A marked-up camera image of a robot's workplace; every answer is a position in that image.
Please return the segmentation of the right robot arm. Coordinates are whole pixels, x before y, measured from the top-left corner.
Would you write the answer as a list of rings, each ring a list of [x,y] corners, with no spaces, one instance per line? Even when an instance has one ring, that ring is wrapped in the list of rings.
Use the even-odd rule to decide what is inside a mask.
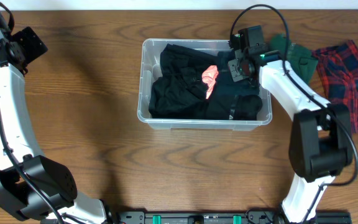
[[[351,223],[347,212],[319,212],[316,207],[357,151],[350,134],[349,110],[315,93],[292,69],[287,54],[270,50],[261,26],[231,34],[235,58],[228,63],[234,81],[252,78],[269,91],[292,120],[289,159],[294,178],[270,223]]]

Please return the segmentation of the dark green garment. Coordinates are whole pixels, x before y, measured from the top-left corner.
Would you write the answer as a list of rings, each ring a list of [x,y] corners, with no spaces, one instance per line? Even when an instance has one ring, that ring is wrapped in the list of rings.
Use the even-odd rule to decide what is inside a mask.
[[[283,34],[275,35],[269,42],[270,50],[278,50],[281,54],[285,53],[287,39]],[[306,83],[309,84],[318,60],[312,56],[311,50],[294,42],[288,42],[287,60],[294,72]]]

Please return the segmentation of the red navy plaid shirt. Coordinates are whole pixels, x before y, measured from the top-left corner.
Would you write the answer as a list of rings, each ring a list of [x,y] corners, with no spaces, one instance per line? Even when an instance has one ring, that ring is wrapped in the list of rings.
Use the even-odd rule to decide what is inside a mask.
[[[312,51],[326,98],[349,108],[351,129],[358,133],[358,47],[348,40],[341,45]]]

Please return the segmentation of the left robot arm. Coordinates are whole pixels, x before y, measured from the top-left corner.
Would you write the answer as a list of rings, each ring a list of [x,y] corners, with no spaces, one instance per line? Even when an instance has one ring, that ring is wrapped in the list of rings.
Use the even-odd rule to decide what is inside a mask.
[[[6,11],[0,2],[0,208],[21,222],[112,223],[105,203],[79,192],[69,169],[41,150],[24,77],[47,47],[30,27],[15,32]]]

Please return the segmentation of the pink garment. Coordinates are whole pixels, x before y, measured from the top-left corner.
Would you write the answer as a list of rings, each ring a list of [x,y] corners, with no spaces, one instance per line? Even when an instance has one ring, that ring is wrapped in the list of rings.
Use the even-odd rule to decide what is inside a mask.
[[[211,96],[214,86],[216,84],[216,79],[219,75],[218,67],[216,65],[209,66],[203,73],[202,73],[202,81],[208,86],[206,90],[206,99],[209,99]]]

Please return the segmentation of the small black garment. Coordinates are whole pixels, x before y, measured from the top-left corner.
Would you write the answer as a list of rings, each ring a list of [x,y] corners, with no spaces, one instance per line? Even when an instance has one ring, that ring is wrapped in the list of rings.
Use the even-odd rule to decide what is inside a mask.
[[[214,96],[208,103],[205,118],[255,121],[262,107],[262,99],[258,95]]]

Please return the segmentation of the large black garment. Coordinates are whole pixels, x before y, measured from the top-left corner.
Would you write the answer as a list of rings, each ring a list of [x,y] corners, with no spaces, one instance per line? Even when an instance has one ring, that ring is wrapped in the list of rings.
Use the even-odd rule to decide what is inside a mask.
[[[199,50],[167,44],[160,54],[162,76],[152,85],[149,113],[160,119],[203,119],[208,85],[202,73],[216,57]]]

